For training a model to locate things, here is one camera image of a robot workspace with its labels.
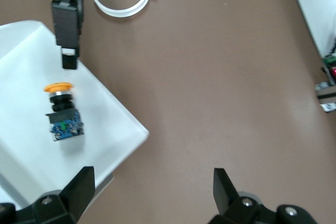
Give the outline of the circuit board with red display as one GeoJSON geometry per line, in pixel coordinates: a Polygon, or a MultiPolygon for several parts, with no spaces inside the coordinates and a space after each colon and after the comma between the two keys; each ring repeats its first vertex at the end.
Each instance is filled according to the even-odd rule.
{"type": "Polygon", "coordinates": [[[336,79],[336,55],[330,54],[324,57],[323,63],[327,67],[329,74],[336,79]]]}

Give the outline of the orange push button switch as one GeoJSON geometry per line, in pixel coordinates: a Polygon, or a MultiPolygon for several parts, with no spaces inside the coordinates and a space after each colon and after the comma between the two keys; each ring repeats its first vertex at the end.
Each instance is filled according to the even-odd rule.
{"type": "Polygon", "coordinates": [[[84,134],[81,115],[73,102],[72,88],[73,85],[69,82],[52,83],[44,87],[52,104],[53,112],[46,116],[49,118],[50,133],[54,141],[84,134]]]}

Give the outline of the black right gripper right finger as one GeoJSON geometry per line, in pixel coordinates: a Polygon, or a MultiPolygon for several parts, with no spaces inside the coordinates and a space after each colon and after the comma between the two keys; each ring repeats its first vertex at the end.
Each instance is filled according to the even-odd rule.
{"type": "Polygon", "coordinates": [[[276,213],[254,194],[238,192],[223,168],[213,173],[213,196],[218,209],[209,224],[276,224],[276,213]]]}

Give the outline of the white curved plastic clip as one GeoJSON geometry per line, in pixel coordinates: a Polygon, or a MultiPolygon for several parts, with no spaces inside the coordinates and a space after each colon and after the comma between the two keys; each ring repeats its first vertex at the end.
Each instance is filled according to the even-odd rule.
{"type": "Polygon", "coordinates": [[[99,0],[93,0],[95,5],[106,15],[115,17],[115,18],[127,18],[131,17],[140,11],[142,11],[149,0],[139,0],[135,5],[126,8],[126,9],[112,9],[103,5],[99,0]]]}

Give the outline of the white plastic tray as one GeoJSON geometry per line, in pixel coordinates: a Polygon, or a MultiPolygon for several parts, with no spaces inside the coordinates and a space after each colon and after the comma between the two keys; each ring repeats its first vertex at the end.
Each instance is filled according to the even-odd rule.
{"type": "Polygon", "coordinates": [[[0,202],[25,208],[63,189],[85,166],[95,171],[96,195],[113,171],[149,136],[148,130],[82,64],[61,66],[60,48],[41,22],[0,26],[0,202]],[[83,135],[55,141],[44,87],[73,85],[83,135]]]}

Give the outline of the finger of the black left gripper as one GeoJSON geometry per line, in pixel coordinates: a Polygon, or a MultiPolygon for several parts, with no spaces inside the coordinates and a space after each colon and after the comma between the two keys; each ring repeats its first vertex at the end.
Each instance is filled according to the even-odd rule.
{"type": "Polygon", "coordinates": [[[61,47],[62,67],[68,70],[77,69],[79,57],[78,8],[71,2],[51,4],[56,44],[61,47]]]}
{"type": "Polygon", "coordinates": [[[83,24],[83,0],[77,0],[77,9],[78,9],[78,46],[76,49],[77,58],[80,55],[80,36],[82,33],[82,24],[83,24]]]}

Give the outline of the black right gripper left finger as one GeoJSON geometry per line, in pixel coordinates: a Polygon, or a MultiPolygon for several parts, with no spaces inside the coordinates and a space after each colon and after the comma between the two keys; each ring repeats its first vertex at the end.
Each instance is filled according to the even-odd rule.
{"type": "Polygon", "coordinates": [[[94,168],[85,166],[61,192],[43,195],[18,211],[15,224],[77,224],[94,194],[94,168]]]}

